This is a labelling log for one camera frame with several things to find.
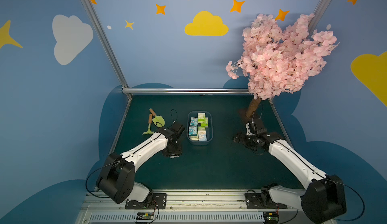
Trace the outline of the green circuit board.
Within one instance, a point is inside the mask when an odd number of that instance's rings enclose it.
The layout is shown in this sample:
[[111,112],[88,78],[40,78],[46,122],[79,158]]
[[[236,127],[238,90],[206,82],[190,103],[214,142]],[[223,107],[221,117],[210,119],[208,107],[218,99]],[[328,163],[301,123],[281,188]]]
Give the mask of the green circuit board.
[[150,212],[138,212],[136,222],[151,222],[154,220],[154,214]]
[[276,212],[264,212],[263,213],[264,224],[278,224],[279,216]]

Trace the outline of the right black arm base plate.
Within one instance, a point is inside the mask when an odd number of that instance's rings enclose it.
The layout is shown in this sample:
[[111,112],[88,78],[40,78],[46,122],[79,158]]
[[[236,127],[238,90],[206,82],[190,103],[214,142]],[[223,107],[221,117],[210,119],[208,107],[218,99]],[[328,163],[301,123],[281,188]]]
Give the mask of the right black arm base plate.
[[287,205],[275,203],[268,194],[248,191],[245,193],[248,209],[287,209]]

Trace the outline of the right green circuit board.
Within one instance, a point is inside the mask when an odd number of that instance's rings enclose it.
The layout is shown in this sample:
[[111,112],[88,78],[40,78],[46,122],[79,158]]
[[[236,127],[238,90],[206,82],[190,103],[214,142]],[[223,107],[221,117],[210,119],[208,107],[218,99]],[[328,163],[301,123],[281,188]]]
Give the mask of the right green circuit board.
[[276,212],[264,212],[263,213],[264,224],[278,224],[279,216]]

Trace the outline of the green tissue pack in box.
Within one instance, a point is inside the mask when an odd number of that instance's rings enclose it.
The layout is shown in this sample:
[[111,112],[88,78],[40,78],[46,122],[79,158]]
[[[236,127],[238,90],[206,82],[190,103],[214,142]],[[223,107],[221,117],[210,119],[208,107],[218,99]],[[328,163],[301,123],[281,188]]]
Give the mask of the green tissue pack in box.
[[205,121],[203,123],[200,123],[200,126],[208,128],[209,127],[209,120],[208,120],[208,118],[205,118]]

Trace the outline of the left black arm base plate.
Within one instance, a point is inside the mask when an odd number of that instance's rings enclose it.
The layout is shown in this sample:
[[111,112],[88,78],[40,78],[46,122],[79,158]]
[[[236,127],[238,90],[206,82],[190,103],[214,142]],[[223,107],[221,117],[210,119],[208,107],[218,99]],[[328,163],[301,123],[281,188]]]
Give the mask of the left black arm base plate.
[[166,208],[167,194],[166,193],[150,193],[143,202],[135,200],[127,200],[125,209],[141,210],[141,209],[159,209]]

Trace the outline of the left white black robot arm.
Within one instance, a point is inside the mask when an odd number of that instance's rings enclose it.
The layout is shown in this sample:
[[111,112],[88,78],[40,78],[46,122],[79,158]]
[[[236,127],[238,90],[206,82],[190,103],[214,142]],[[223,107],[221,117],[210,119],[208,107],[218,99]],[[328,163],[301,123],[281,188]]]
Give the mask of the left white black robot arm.
[[110,154],[97,178],[96,187],[117,204],[126,200],[149,202],[151,190],[135,182],[135,174],[141,165],[160,151],[166,157],[180,156],[182,147],[178,140],[184,130],[182,124],[174,123],[169,128],[159,128],[147,140],[126,152]]

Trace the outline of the pink blossom artificial tree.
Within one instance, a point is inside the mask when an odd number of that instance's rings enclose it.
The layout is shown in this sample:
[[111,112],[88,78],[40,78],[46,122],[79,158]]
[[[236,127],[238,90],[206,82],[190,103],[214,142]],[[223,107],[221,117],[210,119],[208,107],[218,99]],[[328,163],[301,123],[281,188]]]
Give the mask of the pink blossom artificial tree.
[[332,31],[309,33],[313,17],[301,15],[282,30],[273,15],[259,14],[243,30],[242,56],[230,61],[226,71],[234,80],[238,70],[249,79],[248,90],[254,98],[244,113],[246,119],[253,117],[261,101],[301,90],[306,80],[325,67],[324,58],[337,47],[337,38]]

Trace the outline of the aluminium back frame bar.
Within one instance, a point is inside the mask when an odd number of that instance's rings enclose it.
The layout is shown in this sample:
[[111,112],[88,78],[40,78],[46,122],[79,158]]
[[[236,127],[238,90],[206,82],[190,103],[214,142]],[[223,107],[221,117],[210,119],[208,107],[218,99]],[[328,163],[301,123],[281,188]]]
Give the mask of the aluminium back frame bar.
[[195,88],[123,88],[125,94],[159,95],[245,95],[248,89],[195,89]]

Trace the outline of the aluminium front rail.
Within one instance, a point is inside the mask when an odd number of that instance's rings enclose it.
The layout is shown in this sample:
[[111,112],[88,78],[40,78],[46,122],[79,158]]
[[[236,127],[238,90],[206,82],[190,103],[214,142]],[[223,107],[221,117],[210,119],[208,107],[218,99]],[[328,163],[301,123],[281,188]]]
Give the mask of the aluminium front rail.
[[[264,212],[276,212],[279,224],[309,224],[306,215],[292,207],[287,209],[248,209],[246,189],[155,190],[166,193],[166,208],[125,209],[97,192],[87,195],[77,224],[264,224]],[[151,222],[136,222],[138,212],[154,214]]]

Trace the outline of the blue cartoon tissue pack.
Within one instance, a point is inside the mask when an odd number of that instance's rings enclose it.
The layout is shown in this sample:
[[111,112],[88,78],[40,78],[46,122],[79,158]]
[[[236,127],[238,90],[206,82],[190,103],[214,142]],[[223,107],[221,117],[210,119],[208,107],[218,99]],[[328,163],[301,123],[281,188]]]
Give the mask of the blue cartoon tissue pack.
[[197,134],[198,134],[197,126],[189,126],[189,128],[188,128],[188,135],[189,136],[197,136]]
[[196,117],[191,117],[190,118],[190,126],[194,126],[194,127],[197,127],[198,126],[198,118]]

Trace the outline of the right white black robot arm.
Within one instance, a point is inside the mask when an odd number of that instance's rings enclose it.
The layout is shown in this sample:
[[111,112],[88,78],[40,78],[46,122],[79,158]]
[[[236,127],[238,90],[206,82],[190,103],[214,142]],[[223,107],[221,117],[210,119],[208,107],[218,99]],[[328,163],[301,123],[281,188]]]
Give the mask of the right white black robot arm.
[[286,166],[303,188],[291,189],[278,184],[262,188],[262,197],[304,212],[315,224],[322,224],[347,211],[343,181],[318,169],[277,133],[246,135],[237,133],[233,141],[250,150],[263,149]]

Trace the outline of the left green circuit board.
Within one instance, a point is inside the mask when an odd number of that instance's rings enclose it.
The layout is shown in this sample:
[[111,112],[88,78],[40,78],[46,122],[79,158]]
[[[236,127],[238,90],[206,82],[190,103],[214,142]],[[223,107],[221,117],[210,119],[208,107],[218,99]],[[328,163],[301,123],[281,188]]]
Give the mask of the left green circuit board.
[[136,222],[151,222],[154,220],[154,214],[150,212],[138,212]]

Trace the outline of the green white tissue pack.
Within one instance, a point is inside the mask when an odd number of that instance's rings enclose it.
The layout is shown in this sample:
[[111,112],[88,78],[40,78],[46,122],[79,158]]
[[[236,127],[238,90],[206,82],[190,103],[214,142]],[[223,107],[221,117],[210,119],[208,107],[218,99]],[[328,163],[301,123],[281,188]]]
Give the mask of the green white tissue pack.
[[199,123],[205,123],[206,122],[206,114],[205,113],[198,113],[198,122]]

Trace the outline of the blue plastic storage box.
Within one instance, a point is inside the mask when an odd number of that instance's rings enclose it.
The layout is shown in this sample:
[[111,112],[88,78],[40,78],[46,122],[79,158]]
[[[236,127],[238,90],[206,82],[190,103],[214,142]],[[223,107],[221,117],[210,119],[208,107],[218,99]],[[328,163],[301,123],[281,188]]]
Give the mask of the blue plastic storage box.
[[187,117],[187,138],[192,145],[208,145],[213,139],[212,116],[206,111],[192,111]]

